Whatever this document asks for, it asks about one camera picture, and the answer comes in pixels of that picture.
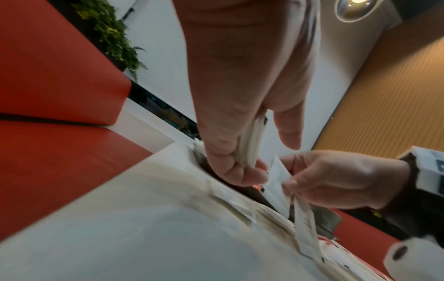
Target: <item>green plant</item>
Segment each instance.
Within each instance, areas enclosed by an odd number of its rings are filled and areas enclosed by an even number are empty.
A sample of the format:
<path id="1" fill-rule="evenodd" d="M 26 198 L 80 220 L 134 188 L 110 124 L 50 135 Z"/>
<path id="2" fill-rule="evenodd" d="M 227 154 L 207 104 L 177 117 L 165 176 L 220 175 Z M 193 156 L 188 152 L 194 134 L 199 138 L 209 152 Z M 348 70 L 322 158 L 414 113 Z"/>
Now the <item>green plant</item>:
<path id="1" fill-rule="evenodd" d="M 139 61 L 137 51 L 145 50 L 131 47 L 125 34 L 125 23 L 116 19 L 116 9 L 107 0 L 75 0 L 72 6 L 82 19 L 90 22 L 94 30 L 101 34 L 100 42 L 105 45 L 105 54 L 123 62 L 137 82 L 137 69 L 147 69 Z"/>

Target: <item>red surface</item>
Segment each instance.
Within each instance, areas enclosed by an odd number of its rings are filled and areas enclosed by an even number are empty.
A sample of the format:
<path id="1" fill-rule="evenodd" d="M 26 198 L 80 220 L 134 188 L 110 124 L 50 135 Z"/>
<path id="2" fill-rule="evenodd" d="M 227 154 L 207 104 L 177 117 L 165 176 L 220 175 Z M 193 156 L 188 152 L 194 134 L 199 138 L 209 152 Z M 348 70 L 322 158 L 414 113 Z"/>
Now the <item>red surface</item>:
<path id="1" fill-rule="evenodd" d="M 338 243 L 369 265 L 390 276 L 383 261 L 389 248 L 399 240 L 344 212 L 333 211 L 342 218 L 334 232 L 339 239 Z"/>
<path id="2" fill-rule="evenodd" d="M 46 0 L 0 10 L 0 112 L 111 125 L 130 80 Z"/>
<path id="3" fill-rule="evenodd" d="M 0 241 L 151 153 L 106 128 L 0 121 Z"/>

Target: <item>hand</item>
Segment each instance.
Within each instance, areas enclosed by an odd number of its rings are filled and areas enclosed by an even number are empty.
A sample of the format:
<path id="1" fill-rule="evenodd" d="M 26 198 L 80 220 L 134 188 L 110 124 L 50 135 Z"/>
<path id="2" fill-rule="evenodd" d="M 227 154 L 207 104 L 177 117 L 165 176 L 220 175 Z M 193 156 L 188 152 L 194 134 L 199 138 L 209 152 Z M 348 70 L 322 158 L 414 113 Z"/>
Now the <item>hand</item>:
<path id="1" fill-rule="evenodd" d="M 327 208 L 382 209 L 410 175 L 404 161 L 340 151 L 310 151 L 281 161 L 293 174 L 284 189 Z"/>
<path id="2" fill-rule="evenodd" d="M 200 136 L 214 172 L 237 186 L 264 183 L 266 165 L 236 163 L 238 137 L 274 111 L 282 142 L 301 145 L 304 101 L 319 49 L 319 0 L 173 0 L 185 35 Z"/>

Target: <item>light fixture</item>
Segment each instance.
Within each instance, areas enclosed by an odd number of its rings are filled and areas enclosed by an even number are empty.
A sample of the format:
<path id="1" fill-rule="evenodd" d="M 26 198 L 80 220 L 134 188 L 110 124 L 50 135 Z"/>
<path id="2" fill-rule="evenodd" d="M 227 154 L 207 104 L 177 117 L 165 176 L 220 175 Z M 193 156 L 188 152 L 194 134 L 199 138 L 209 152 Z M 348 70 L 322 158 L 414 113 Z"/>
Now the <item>light fixture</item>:
<path id="1" fill-rule="evenodd" d="M 383 0 L 336 0 L 336 16 L 343 22 L 354 22 L 370 15 Z"/>

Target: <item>black sleeve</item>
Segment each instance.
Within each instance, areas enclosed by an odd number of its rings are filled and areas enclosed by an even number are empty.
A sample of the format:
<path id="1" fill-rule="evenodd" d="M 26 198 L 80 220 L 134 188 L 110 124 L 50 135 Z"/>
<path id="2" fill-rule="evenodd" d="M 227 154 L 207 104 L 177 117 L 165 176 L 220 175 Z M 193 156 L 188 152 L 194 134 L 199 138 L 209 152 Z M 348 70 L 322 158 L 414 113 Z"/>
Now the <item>black sleeve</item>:
<path id="1" fill-rule="evenodd" d="M 444 198 L 416 188 L 419 169 L 413 154 L 401 160 L 410 165 L 410 177 L 401 193 L 381 210 L 381 214 L 411 236 L 433 235 L 444 248 Z"/>

